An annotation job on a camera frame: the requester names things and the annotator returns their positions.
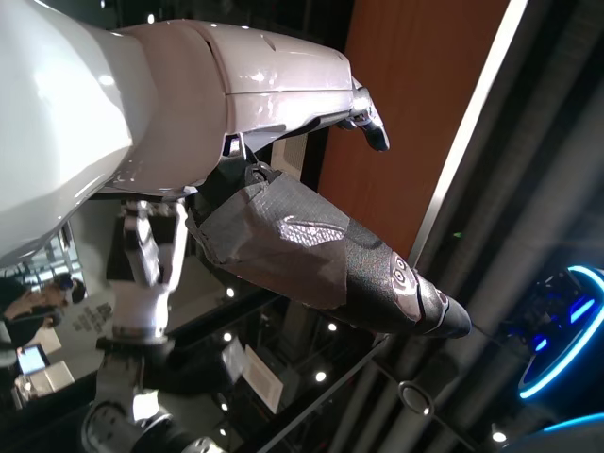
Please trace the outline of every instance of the person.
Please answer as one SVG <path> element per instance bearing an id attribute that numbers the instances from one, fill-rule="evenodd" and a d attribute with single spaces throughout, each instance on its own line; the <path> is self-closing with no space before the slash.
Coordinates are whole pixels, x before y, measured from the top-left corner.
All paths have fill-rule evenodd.
<path id="1" fill-rule="evenodd" d="M 78 278 L 59 274 L 39 292 L 15 277 L 0 277 L 0 314 L 15 348 L 28 344 L 40 328 L 59 324 L 61 309 L 84 299 L 86 288 Z"/>

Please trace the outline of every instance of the screen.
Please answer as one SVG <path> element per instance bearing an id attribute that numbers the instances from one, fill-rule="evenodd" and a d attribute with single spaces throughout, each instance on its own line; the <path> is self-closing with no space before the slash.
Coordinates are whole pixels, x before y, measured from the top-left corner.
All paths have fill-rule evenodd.
<path id="1" fill-rule="evenodd" d="M 37 346 L 30 346 L 19 353 L 19 366 L 24 375 L 30 375 L 46 368 L 46 363 Z"/>

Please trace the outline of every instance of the white plastic casing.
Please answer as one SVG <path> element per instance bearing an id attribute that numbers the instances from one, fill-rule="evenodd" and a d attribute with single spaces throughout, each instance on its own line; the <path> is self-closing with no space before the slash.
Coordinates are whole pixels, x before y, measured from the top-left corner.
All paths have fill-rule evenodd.
<path id="1" fill-rule="evenodd" d="M 0 267 L 35 253 L 91 194 L 202 184 L 226 135 L 253 150 L 349 111 L 339 52 L 195 21 L 117 33 L 34 0 L 0 2 Z"/>

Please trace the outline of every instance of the blue light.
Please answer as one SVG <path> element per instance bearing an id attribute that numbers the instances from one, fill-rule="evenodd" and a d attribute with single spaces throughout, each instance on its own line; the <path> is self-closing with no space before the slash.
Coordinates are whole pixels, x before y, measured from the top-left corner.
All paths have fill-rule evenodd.
<path id="1" fill-rule="evenodd" d="M 571 308 L 571 313 L 570 313 L 570 324 L 575 324 L 575 321 L 577 321 L 583 314 L 585 314 L 585 312 L 590 309 L 592 307 L 592 305 L 594 305 L 595 301 L 594 299 L 589 300 L 587 302 L 585 302 L 583 305 L 581 305 L 578 309 L 575 309 L 575 305 Z"/>
<path id="2" fill-rule="evenodd" d="M 596 274 L 594 271 L 587 269 L 583 266 L 573 266 L 568 268 L 571 272 L 579 272 L 589 277 L 594 283 L 599 287 L 599 289 L 604 294 L 604 280 Z M 590 326 L 588 326 L 585 330 L 580 334 L 579 340 L 573 345 L 573 347 L 568 351 L 568 354 L 564 356 L 564 358 L 558 362 L 558 364 L 547 373 L 541 380 L 539 380 L 535 385 L 531 386 L 529 389 L 520 392 L 520 397 L 523 399 L 529 398 L 543 389 L 549 382 L 554 380 L 557 375 L 559 375 L 568 364 L 573 361 L 573 359 L 577 356 L 577 354 L 581 351 L 581 349 L 589 342 L 590 338 L 594 336 L 600 324 L 604 321 L 604 307 L 600 309 L 596 318 L 592 322 Z"/>
<path id="3" fill-rule="evenodd" d="M 543 338 L 541 340 L 541 342 L 539 344 L 537 344 L 537 347 L 535 347 L 535 352 L 541 351 L 546 346 L 547 346 L 547 338 Z"/>
<path id="4" fill-rule="evenodd" d="M 585 423 L 597 422 L 604 420 L 604 413 L 594 413 L 592 415 L 586 415 L 580 418 L 574 418 L 573 420 L 566 420 L 565 422 L 553 425 L 544 429 L 545 432 L 557 431 L 558 429 L 569 428 L 575 425 L 583 425 Z"/>

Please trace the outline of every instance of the wooden panel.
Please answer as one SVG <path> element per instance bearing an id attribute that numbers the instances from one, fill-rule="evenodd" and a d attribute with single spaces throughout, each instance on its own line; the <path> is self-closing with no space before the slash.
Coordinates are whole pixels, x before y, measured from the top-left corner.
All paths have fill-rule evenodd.
<path id="1" fill-rule="evenodd" d="M 411 251 L 507 0 L 357 0 L 346 55 L 391 149 L 329 131 L 319 192 L 403 256 Z"/>

